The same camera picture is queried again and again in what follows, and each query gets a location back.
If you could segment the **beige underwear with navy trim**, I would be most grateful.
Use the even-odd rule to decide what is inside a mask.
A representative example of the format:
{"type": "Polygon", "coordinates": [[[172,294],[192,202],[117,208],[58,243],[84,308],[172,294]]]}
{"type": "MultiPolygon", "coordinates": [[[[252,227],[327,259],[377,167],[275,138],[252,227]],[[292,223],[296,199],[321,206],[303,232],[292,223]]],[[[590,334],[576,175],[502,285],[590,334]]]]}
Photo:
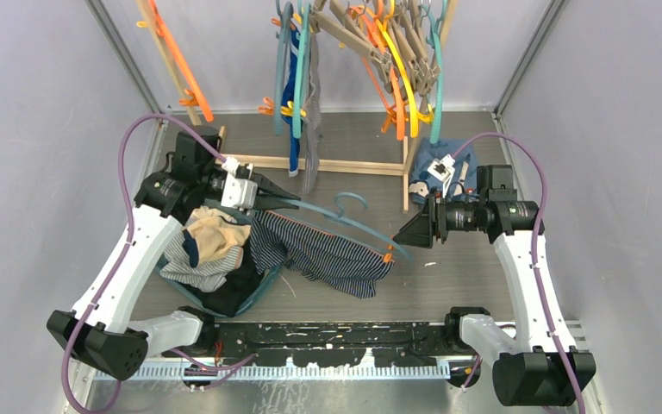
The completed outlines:
{"type": "Polygon", "coordinates": [[[231,223],[223,216],[197,219],[182,232],[183,248],[191,267],[223,259],[232,248],[242,248],[251,234],[251,226],[231,223]]]}

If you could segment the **slate blue clip hanger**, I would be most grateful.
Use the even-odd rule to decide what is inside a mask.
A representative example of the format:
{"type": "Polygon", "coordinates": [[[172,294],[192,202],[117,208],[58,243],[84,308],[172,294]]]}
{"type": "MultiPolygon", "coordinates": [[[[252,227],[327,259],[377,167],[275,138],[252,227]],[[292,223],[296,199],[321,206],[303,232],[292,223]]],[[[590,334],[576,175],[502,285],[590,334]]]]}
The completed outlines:
{"type": "Polygon", "coordinates": [[[339,192],[334,196],[334,203],[337,207],[337,210],[334,211],[328,210],[321,206],[317,206],[315,204],[304,202],[300,199],[272,196],[272,199],[282,202],[286,205],[289,205],[286,206],[286,209],[312,210],[316,213],[322,214],[328,221],[332,223],[335,223],[340,226],[347,226],[358,229],[360,231],[367,233],[368,235],[373,236],[376,239],[379,239],[380,241],[384,242],[387,245],[386,254],[391,258],[395,258],[399,256],[405,258],[406,260],[412,260],[412,256],[410,255],[410,253],[402,245],[393,241],[391,236],[380,233],[379,231],[376,231],[375,229],[372,229],[363,223],[353,220],[352,218],[346,217],[346,209],[342,203],[343,198],[352,198],[359,201],[364,210],[367,210],[369,207],[368,202],[364,197],[349,191],[339,192]]]}

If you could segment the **striped navy shorts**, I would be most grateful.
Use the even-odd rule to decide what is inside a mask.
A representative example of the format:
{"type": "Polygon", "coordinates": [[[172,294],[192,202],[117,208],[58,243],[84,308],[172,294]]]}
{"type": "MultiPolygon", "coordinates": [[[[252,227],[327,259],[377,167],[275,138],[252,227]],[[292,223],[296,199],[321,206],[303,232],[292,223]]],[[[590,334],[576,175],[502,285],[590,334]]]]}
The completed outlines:
{"type": "Polygon", "coordinates": [[[374,297],[394,267],[372,248],[273,211],[255,214],[249,241],[258,271],[284,266],[360,299],[374,297]]]}

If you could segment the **orange plastic clip hanger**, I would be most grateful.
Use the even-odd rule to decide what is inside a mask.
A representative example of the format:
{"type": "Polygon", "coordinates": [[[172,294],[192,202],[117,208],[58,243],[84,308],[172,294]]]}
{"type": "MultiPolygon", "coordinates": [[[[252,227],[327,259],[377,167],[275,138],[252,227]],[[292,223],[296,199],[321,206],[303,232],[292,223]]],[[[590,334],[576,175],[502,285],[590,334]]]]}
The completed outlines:
{"type": "Polygon", "coordinates": [[[154,0],[137,0],[135,3],[141,13],[141,20],[136,23],[136,26],[145,28],[151,33],[177,90],[178,105],[186,109],[193,125],[212,123],[214,115],[209,102],[204,96],[171,30],[159,13],[156,2],[154,0]]]}

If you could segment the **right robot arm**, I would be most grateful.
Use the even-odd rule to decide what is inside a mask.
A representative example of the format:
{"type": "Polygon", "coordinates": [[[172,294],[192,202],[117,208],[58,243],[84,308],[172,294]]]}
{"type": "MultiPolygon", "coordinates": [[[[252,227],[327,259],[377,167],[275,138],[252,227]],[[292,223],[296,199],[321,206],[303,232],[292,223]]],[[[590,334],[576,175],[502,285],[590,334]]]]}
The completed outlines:
{"type": "Polygon", "coordinates": [[[592,353],[578,348],[562,316],[546,263],[543,203],[518,198],[513,169],[479,166],[472,201],[430,194],[394,236],[404,246],[431,248],[453,231],[481,231],[502,264],[515,313],[510,336],[483,307],[453,307],[444,342],[491,366],[493,390],[504,406],[567,407],[584,411],[582,391],[596,373],[592,353]]]}

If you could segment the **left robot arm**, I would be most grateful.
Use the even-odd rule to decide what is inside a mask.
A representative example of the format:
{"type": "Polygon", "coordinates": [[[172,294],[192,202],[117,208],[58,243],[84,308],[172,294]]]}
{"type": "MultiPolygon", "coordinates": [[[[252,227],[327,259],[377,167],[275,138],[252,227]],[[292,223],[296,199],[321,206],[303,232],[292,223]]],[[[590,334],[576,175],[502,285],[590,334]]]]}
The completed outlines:
{"type": "Polygon", "coordinates": [[[199,309],[184,306],[167,316],[132,320],[160,256],[208,199],[239,212],[290,209],[297,200],[250,164],[220,154],[195,129],[184,126],[182,133],[168,170],[146,177],[135,197],[123,197],[127,227],[90,287],[70,310],[56,310],[47,320],[48,332],[64,350],[64,382],[72,361],[124,381],[145,359],[164,352],[211,353],[215,319],[199,309]]]}

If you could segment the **yellow hanging hanger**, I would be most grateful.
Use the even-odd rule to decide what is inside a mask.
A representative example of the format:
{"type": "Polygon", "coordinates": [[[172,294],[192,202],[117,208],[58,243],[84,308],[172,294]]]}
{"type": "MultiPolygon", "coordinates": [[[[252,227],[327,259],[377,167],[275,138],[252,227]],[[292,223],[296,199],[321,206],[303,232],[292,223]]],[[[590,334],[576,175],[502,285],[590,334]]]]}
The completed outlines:
{"type": "Polygon", "coordinates": [[[365,69],[386,113],[383,133],[395,130],[396,139],[417,136],[420,124],[434,120],[428,97],[437,70],[423,44],[421,5],[417,1],[366,1],[353,13],[372,55],[365,69]]]}

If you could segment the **orange hanging hanger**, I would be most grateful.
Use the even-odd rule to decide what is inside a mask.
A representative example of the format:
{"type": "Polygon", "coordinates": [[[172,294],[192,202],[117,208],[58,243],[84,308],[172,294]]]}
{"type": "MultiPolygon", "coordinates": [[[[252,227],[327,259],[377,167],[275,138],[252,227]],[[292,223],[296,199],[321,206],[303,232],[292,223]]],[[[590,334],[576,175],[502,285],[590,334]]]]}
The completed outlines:
{"type": "Polygon", "coordinates": [[[350,47],[362,59],[382,100],[386,118],[381,131],[393,126],[401,141],[407,122],[403,89],[409,86],[409,79],[390,33],[395,7],[393,1],[364,1],[357,6],[336,5],[332,11],[342,26],[340,45],[350,47]]]}

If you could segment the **right teal hanger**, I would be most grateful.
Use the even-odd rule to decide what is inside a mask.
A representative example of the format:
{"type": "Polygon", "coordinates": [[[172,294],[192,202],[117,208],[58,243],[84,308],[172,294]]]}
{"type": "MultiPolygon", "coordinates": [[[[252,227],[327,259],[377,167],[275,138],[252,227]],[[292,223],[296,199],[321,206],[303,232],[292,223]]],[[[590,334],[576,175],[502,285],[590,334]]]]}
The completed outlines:
{"type": "Polygon", "coordinates": [[[436,68],[439,70],[435,76],[435,100],[432,114],[431,129],[429,135],[430,145],[436,144],[440,139],[440,130],[442,124],[442,110],[443,110],[443,97],[444,97],[444,79],[440,75],[440,70],[443,68],[443,45],[442,45],[442,29],[446,22],[447,12],[450,10],[452,1],[443,0],[440,6],[440,13],[436,18],[433,18],[430,12],[432,2],[428,5],[423,4],[423,16],[427,17],[429,27],[426,42],[432,47],[434,53],[434,61],[436,68]]]}

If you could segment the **teal laundry basket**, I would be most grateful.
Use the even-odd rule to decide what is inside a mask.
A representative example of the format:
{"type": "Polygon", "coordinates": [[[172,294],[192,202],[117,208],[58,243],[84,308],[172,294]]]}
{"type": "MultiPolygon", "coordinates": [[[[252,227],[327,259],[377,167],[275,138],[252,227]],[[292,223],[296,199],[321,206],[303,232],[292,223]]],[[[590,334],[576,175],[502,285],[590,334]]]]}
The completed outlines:
{"type": "Polygon", "coordinates": [[[247,312],[272,283],[251,253],[252,219],[211,202],[190,214],[159,258],[159,276],[215,317],[247,312]]]}

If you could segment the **beige garment in basket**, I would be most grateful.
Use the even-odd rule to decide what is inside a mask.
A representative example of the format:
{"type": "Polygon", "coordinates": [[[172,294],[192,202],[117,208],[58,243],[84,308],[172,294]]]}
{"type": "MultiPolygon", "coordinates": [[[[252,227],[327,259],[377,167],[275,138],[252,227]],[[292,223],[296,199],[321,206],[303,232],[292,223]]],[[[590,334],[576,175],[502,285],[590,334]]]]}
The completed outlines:
{"type": "Polygon", "coordinates": [[[207,219],[221,219],[226,223],[236,224],[237,221],[234,217],[228,213],[219,210],[217,208],[210,208],[208,206],[201,206],[192,211],[191,217],[195,221],[207,220],[207,219]]]}

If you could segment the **blue patterned cloth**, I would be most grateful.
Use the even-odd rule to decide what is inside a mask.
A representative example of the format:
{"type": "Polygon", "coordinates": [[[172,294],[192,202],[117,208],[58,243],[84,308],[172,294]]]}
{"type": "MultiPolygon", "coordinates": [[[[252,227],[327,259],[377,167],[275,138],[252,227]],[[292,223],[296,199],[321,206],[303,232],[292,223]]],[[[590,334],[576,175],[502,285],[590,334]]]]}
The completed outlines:
{"type": "MultiPolygon", "coordinates": [[[[442,190],[443,183],[433,176],[428,168],[434,160],[442,160],[446,155],[454,154],[465,140],[442,139],[431,144],[428,138],[421,141],[412,171],[409,178],[408,193],[414,204],[423,205],[424,198],[433,188],[442,190]]],[[[458,157],[455,158],[455,175],[453,180],[460,182],[461,186],[451,183],[447,193],[447,201],[459,201],[463,199],[463,192],[475,195],[477,188],[478,157],[473,147],[466,147],[458,157]]]]}

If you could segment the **black garment in basket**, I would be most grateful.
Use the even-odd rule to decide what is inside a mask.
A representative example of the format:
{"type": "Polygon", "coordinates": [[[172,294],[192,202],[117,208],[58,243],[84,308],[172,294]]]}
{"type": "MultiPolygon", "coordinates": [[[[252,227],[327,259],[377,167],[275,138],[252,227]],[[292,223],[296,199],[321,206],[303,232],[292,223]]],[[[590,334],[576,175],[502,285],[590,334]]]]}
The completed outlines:
{"type": "Polygon", "coordinates": [[[240,267],[225,276],[225,282],[213,292],[202,292],[191,285],[184,288],[197,298],[204,309],[222,317],[237,317],[252,305],[251,296],[257,291],[263,278],[252,256],[253,238],[250,236],[245,245],[240,267]]]}

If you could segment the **grey striped garment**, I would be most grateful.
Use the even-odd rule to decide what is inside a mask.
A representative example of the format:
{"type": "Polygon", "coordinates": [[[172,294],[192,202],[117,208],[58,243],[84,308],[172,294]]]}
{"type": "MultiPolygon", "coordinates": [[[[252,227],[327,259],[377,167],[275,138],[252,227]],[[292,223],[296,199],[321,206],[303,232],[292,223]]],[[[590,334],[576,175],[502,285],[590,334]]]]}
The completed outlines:
{"type": "Polygon", "coordinates": [[[159,275],[201,292],[214,292],[220,288],[226,282],[228,274],[240,267],[244,255],[242,247],[233,246],[224,257],[192,267],[183,243],[182,235],[175,236],[169,242],[162,256],[165,263],[159,266],[159,275]]]}

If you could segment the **beige wooden hangers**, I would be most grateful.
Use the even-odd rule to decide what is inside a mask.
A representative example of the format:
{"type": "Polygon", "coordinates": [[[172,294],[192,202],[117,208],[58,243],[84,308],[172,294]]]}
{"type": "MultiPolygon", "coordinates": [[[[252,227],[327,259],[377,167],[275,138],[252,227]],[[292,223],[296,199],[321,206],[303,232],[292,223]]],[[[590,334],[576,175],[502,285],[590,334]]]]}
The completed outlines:
{"type": "Polygon", "coordinates": [[[452,12],[445,1],[439,16],[422,1],[313,1],[310,27],[332,35],[349,47],[370,67],[381,85],[392,92],[397,75],[402,96],[426,96],[440,86],[440,47],[443,30],[452,12]]]}

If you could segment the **wooden hanger rack frame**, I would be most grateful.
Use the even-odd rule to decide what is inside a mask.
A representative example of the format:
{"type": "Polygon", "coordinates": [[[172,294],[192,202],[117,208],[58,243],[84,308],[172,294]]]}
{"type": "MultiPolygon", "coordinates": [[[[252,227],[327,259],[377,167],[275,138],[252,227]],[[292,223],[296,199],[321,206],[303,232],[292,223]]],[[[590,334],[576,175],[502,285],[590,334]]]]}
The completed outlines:
{"type": "MultiPolygon", "coordinates": [[[[452,5],[450,7],[452,15],[447,21],[447,27],[443,30],[443,41],[442,41],[443,46],[445,45],[445,42],[447,40],[447,35],[450,29],[450,24],[452,22],[454,12],[456,10],[456,6],[457,6],[456,2],[452,1],[452,5]]],[[[300,12],[296,10],[293,16],[293,22],[291,24],[291,28],[299,28],[300,19],[301,19],[300,12]]],[[[279,30],[278,15],[276,15],[276,17],[274,17],[272,21],[279,30]]],[[[312,27],[310,27],[310,30],[311,30],[310,35],[312,34],[317,35],[319,32],[322,31],[322,30],[314,30],[312,29],[312,27]]],[[[284,75],[284,84],[285,84],[285,79],[287,77],[287,66],[288,63],[286,64],[286,74],[284,75]]],[[[307,97],[304,99],[303,102],[303,126],[302,126],[302,135],[300,138],[300,140],[304,139],[305,141],[306,141],[305,129],[306,129],[306,116],[307,116],[305,107],[307,105],[306,104],[307,97]]],[[[271,98],[265,100],[263,106],[259,108],[259,112],[271,116],[273,119],[272,112],[275,107],[275,104],[272,98],[273,95],[271,98]]],[[[428,94],[428,97],[425,99],[425,101],[428,104],[431,104],[432,107],[434,107],[434,100],[435,100],[435,87],[433,88],[433,91],[428,94]]],[[[407,184],[409,182],[415,157],[417,155],[418,149],[422,141],[422,138],[420,137],[420,127],[416,137],[412,135],[407,135],[403,141],[400,141],[403,145],[403,159],[398,163],[352,161],[352,160],[324,160],[320,157],[321,161],[320,161],[319,172],[355,173],[355,174],[363,174],[363,175],[386,175],[386,176],[400,177],[402,178],[403,183],[407,184]]],[[[282,129],[280,134],[283,132],[283,130],[284,130],[284,121],[282,123],[282,129]]],[[[252,163],[255,167],[260,167],[260,168],[279,169],[283,166],[289,165],[289,157],[262,156],[262,155],[250,155],[250,154],[223,155],[218,159],[217,161],[218,164],[221,165],[222,162],[225,160],[226,156],[233,156],[242,164],[252,163]]],[[[305,172],[305,161],[306,161],[306,154],[299,155],[299,169],[304,172],[305,172]]]]}

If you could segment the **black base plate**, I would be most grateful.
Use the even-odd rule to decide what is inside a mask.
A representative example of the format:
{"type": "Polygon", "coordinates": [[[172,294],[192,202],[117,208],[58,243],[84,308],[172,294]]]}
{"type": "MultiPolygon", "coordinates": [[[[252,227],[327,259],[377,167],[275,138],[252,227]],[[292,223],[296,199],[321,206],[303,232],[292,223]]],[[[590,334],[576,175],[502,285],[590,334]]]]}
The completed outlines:
{"type": "Polygon", "coordinates": [[[426,367],[474,356],[451,327],[430,322],[216,323],[208,340],[180,350],[223,365],[252,354],[258,367],[358,367],[366,356],[374,367],[426,367]]]}

